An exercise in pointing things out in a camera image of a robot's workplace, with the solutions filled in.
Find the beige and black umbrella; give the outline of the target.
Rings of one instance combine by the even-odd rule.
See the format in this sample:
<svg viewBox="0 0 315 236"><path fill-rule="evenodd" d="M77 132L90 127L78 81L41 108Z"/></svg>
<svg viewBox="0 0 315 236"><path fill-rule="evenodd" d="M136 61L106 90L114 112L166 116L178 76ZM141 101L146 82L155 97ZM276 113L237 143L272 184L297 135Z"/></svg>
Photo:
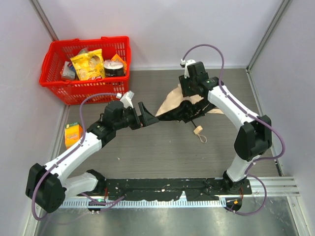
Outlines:
<svg viewBox="0 0 315 236"><path fill-rule="evenodd" d="M223 111L200 95L184 97L181 85L178 85L166 96L156 113L156 117L159 121L191 122L194 126L193 133L202 143L206 143L207 137L201 134L203 127L194 122L195 119L206 114L222 115Z"/></svg>

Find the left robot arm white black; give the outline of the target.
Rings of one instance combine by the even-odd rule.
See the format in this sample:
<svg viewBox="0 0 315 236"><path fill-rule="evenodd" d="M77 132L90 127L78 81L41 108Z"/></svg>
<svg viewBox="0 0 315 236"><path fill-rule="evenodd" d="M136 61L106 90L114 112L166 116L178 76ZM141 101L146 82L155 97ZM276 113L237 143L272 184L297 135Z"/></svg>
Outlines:
<svg viewBox="0 0 315 236"><path fill-rule="evenodd" d="M133 107L126 107L122 101L110 102L99 120L91 124L72 147L45 165L36 163L30 168L26 195L31 199L32 212L35 212L36 206L40 206L47 213L52 213L64 200L103 186L105 178L96 171L89 170L77 177L70 177L70 174L113 140L118 130L136 130L159 121L142 102L138 105L139 115Z"/></svg>

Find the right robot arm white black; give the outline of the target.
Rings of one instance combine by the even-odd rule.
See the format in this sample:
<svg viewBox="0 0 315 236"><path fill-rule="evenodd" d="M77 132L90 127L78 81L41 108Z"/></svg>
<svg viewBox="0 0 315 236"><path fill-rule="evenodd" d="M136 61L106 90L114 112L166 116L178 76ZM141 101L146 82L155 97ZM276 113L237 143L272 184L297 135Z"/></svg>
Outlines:
<svg viewBox="0 0 315 236"><path fill-rule="evenodd" d="M199 95L219 108L238 131L234 142L236 156L223 173L223 187L237 191L244 183L250 165L271 146L271 119L260 117L239 102L218 77L210 78L202 62L182 61L184 74L179 77L183 96Z"/></svg>

